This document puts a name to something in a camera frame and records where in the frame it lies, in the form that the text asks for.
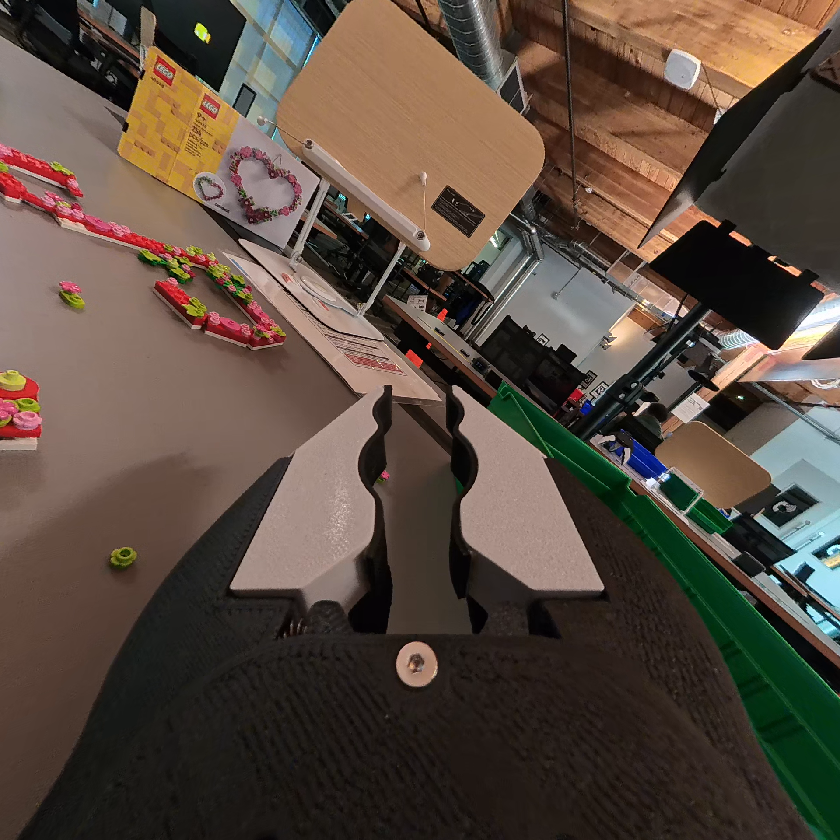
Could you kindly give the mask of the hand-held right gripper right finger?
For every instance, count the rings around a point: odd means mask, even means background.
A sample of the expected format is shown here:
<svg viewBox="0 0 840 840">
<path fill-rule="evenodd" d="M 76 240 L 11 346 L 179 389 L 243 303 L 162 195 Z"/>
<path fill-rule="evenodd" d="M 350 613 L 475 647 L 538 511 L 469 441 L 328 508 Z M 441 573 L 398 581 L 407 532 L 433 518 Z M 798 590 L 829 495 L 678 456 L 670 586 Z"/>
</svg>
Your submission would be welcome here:
<svg viewBox="0 0 840 840">
<path fill-rule="evenodd" d="M 549 458 L 456 385 L 446 424 L 457 486 L 449 572 L 472 632 L 526 634 L 547 602 L 602 597 Z"/>
</svg>

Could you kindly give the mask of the short red lego segment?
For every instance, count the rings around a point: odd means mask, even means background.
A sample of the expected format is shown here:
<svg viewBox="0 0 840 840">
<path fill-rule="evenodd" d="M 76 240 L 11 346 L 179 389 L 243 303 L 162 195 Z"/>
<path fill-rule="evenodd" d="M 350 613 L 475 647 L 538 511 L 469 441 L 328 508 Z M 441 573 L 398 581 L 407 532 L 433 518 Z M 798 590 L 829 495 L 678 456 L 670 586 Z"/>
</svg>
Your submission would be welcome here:
<svg viewBox="0 0 840 840">
<path fill-rule="evenodd" d="M 19 371 L 1 371 L 1 451 L 36 450 L 42 432 L 37 382 Z"/>
</svg>

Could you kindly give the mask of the long red lego segment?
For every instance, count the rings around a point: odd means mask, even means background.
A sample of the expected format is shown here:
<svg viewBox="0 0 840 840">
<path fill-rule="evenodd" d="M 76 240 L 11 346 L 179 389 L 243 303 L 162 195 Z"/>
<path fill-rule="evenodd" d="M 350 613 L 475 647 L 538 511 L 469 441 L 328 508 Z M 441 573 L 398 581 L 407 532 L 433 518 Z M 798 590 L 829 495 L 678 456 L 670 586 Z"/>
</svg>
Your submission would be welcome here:
<svg viewBox="0 0 840 840">
<path fill-rule="evenodd" d="M 181 284 L 193 280 L 197 270 L 202 270 L 214 280 L 222 282 L 226 282 L 232 276 L 228 266 L 199 248 L 179 248 L 136 234 L 127 226 L 86 215 L 75 206 L 57 205 L 52 215 L 65 229 L 132 250 L 140 261 L 166 270 L 169 277 Z"/>
</svg>

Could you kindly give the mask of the yellow lego box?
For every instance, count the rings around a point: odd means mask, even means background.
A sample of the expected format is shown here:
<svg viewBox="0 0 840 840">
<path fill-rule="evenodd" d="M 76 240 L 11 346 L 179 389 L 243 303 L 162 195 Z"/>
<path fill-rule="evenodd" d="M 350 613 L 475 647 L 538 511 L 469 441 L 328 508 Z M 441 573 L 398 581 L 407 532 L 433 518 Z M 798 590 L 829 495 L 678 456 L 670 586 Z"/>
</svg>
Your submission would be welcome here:
<svg viewBox="0 0 840 840">
<path fill-rule="evenodd" d="M 284 249 L 320 178 L 173 58 L 147 51 L 119 154 L 158 181 Z"/>
</svg>

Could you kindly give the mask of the c-shaped red lego segment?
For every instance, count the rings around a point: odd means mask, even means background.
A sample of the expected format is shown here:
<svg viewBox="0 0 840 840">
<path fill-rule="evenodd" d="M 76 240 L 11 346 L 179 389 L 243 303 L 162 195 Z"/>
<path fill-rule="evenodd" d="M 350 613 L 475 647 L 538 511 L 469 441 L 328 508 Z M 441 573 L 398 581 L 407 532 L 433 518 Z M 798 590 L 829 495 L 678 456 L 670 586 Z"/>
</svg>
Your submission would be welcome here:
<svg viewBox="0 0 840 840">
<path fill-rule="evenodd" d="M 17 178 L 26 174 L 50 186 L 59 188 L 75 199 L 81 199 L 83 192 L 75 174 L 58 162 L 43 161 L 13 147 L 1 144 L 1 196 L 12 204 L 26 203 L 32 207 L 52 213 L 63 203 L 73 207 L 61 194 L 45 192 L 37 195 Z"/>
</svg>

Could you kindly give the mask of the blue storage bin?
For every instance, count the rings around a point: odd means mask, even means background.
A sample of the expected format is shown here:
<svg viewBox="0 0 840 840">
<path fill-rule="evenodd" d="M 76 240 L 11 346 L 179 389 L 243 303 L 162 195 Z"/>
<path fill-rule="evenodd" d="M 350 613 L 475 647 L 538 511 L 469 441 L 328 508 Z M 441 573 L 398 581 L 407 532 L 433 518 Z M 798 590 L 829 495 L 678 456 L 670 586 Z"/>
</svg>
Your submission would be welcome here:
<svg viewBox="0 0 840 840">
<path fill-rule="evenodd" d="M 626 429 L 616 432 L 616 444 L 618 445 L 617 457 L 622 464 L 646 479 L 658 478 L 668 471 L 666 467 L 654 454 L 654 451 L 646 444 L 656 443 L 656 439 L 646 440 L 631 434 Z"/>
</svg>

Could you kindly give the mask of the small green box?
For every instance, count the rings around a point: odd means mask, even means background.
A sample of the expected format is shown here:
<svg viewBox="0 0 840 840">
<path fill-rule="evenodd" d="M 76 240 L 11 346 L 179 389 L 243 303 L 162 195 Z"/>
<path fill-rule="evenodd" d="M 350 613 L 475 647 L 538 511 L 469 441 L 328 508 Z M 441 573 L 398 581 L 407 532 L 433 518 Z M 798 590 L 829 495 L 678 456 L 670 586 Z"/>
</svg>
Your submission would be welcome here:
<svg viewBox="0 0 840 840">
<path fill-rule="evenodd" d="M 701 530 L 709 534 L 724 534 L 732 527 L 732 522 L 725 513 L 703 497 L 699 498 L 686 511 L 686 516 Z"/>
<path fill-rule="evenodd" d="M 703 490 L 676 467 L 669 467 L 658 478 L 658 492 L 676 510 L 684 513 L 690 511 L 703 495 Z"/>
</svg>

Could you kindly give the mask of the printed paper sheet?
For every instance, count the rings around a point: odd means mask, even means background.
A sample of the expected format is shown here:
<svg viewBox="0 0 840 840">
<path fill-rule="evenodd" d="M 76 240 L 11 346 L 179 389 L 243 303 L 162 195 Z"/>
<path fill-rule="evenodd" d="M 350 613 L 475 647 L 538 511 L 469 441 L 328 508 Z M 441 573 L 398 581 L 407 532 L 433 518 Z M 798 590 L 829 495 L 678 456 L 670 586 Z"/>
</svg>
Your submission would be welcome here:
<svg viewBox="0 0 840 840">
<path fill-rule="evenodd" d="M 418 369 L 312 268 L 242 240 L 248 257 L 220 258 L 245 277 L 265 310 L 292 327 L 357 396 L 389 385 L 399 403 L 437 405 L 443 399 Z"/>
</svg>

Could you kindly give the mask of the black light stand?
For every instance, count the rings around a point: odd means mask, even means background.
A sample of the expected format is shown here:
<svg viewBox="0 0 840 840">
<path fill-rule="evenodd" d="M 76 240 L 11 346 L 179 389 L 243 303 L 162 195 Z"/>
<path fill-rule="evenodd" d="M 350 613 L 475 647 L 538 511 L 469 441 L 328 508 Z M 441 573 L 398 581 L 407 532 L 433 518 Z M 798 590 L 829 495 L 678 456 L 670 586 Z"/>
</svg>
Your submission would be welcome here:
<svg viewBox="0 0 840 840">
<path fill-rule="evenodd" d="M 635 404 L 657 373 L 682 353 L 693 332 L 710 313 L 712 310 L 709 307 L 698 303 L 684 317 L 673 321 L 673 325 L 660 336 L 654 348 L 633 369 L 619 377 L 598 398 L 588 414 L 574 421 L 570 426 L 572 435 L 588 441 L 605 424 Z"/>
</svg>

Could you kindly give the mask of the small wooden board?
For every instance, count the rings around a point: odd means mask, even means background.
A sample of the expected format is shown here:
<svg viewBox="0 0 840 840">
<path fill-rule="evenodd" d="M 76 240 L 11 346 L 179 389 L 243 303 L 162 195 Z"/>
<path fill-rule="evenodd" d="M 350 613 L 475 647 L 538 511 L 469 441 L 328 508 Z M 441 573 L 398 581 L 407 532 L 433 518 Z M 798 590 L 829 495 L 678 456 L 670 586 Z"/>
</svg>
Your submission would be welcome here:
<svg viewBox="0 0 840 840">
<path fill-rule="evenodd" d="M 769 471 L 698 421 L 677 428 L 654 455 L 697 485 L 716 508 L 735 508 L 772 484 Z"/>
</svg>

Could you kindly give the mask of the background workbench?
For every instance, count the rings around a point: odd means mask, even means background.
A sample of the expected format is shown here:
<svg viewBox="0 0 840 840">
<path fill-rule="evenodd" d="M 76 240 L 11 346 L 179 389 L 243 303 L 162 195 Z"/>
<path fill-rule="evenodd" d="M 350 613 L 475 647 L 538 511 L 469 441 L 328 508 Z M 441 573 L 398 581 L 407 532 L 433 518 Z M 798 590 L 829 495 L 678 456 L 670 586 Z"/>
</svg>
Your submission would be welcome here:
<svg viewBox="0 0 840 840">
<path fill-rule="evenodd" d="M 460 376 L 470 383 L 471 392 L 480 392 L 488 401 L 496 395 L 501 374 L 456 331 L 391 296 L 384 296 L 382 302 L 399 320 L 395 335 L 401 352 L 414 352 L 448 384 L 458 383 Z"/>
</svg>

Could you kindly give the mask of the green plastic bin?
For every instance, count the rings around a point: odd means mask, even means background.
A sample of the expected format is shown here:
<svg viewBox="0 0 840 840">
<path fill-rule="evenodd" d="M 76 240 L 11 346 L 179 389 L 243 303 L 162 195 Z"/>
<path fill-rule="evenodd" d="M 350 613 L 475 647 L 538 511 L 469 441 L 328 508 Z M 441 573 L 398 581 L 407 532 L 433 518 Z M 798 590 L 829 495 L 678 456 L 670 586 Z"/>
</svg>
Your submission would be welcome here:
<svg viewBox="0 0 840 840">
<path fill-rule="evenodd" d="M 558 460 L 675 577 L 736 683 L 759 744 L 818 838 L 839 838 L 839 699 L 725 574 L 631 479 L 506 383 L 489 410 Z"/>
</svg>

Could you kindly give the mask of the studio light with barn doors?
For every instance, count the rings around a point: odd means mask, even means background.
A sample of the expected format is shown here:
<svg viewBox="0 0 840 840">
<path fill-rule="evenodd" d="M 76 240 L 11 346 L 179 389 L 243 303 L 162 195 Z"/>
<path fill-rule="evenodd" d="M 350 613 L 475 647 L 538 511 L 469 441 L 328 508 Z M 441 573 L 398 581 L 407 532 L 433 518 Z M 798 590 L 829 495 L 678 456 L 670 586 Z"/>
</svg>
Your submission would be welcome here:
<svg viewBox="0 0 840 840">
<path fill-rule="evenodd" d="M 838 16 L 782 68 L 730 108 L 701 145 L 643 243 L 690 205 L 702 220 L 652 271 L 755 338 L 779 349 L 838 291 Z"/>
</svg>

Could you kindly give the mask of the black monitor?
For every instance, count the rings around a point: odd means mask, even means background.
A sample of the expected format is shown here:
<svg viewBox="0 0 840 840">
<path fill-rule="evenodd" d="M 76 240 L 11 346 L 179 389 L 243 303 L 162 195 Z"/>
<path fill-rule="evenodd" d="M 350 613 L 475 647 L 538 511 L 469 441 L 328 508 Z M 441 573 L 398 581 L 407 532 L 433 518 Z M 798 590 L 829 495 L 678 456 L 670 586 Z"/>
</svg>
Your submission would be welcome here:
<svg viewBox="0 0 840 840">
<path fill-rule="evenodd" d="M 210 88 L 219 90 L 245 27 L 229 1 L 153 1 L 155 37 L 175 50 L 167 54 Z"/>
</svg>

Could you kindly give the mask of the silver duct with vent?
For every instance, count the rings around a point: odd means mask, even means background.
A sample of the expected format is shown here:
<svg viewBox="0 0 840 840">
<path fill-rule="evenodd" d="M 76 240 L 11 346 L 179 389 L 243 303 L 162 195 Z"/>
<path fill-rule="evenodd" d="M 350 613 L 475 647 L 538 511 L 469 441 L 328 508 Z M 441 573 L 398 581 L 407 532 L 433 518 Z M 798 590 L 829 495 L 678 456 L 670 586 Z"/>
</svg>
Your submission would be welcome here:
<svg viewBox="0 0 840 840">
<path fill-rule="evenodd" d="M 524 115 L 529 107 L 518 58 L 503 48 L 494 2 L 437 1 L 458 59 L 504 102 Z"/>
</svg>

